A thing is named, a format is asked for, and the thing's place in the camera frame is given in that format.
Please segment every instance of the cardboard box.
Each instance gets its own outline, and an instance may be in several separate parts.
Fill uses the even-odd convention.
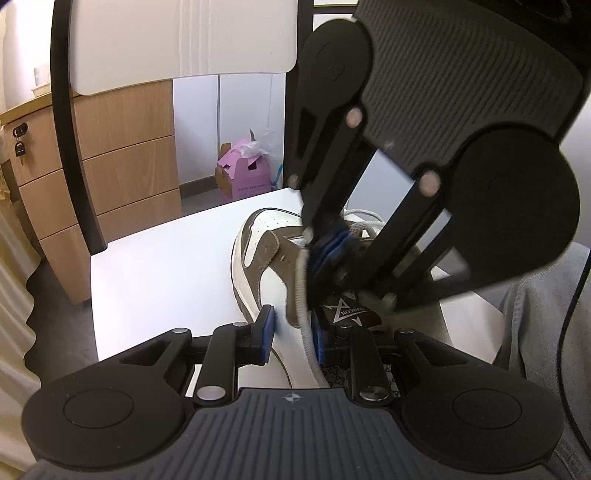
[[[238,149],[251,140],[240,140],[233,148],[229,143],[220,147],[216,183],[231,202],[271,191],[271,172],[267,159],[260,155],[245,158]]]

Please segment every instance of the white wall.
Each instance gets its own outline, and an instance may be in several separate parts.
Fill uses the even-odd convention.
[[[217,157],[217,75],[173,80],[178,180],[214,174]]]
[[[217,76],[174,80],[174,127],[180,183],[214,175],[220,143],[274,135],[273,153],[283,154],[285,74],[220,76],[219,124]]]
[[[6,9],[3,70],[9,109],[33,98],[33,69],[49,62],[53,0],[12,0]]]

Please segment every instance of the wooden countertop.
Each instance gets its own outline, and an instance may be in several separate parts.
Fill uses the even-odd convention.
[[[72,98],[75,98],[79,95],[79,93],[72,92]],[[37,112],[46,106],[50,106],[52,103],[51,92],[40,95],[32,100],[29,100],[28,102],[21,103],[10,110],[0,113],[0,125],[6,125],[10,122],[14,122],[15,120],[18,120],[29,113]]]

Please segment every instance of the person's leg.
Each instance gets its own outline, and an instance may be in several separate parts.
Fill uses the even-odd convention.
[[[515,372],[558,397],[557,351],[567,309],[589,249],[571,244],[554,263],[526,275],[507,292],[502,310],[505,341],[495,364]],[[591,280],[587,281],[564,340],[562,373],[567,401],[591,444]],[[591,478],[591,460],[565,420],[550,468],[560,478]]]

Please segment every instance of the drawer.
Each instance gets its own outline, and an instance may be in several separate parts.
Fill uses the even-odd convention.
[[[98,216],[106,242],[169,222],[181,216],[178,189],[161,193]]]
[[[20,193],[39,240],[77,223],[63,170],[23,185]]]
[[[12,129],[23,122],[26,122],[28,130],[20,140],[25,144],[27,153],[22,156],[21,164],[21,159],[14,153],[17,140],[12,136]],[[19,186],[61,168],[51,107],[43,108],[6,125],[4,140],[14,177]]]
[[[51,269],[72,303],[90,298],[90,254],[78,224],[41,240]]]
[[[83,165],[97,215],[178,189],[173,135],[105,153]]]
[[[174,134],[173,83],[144,83],[74,99],[83,160]]]

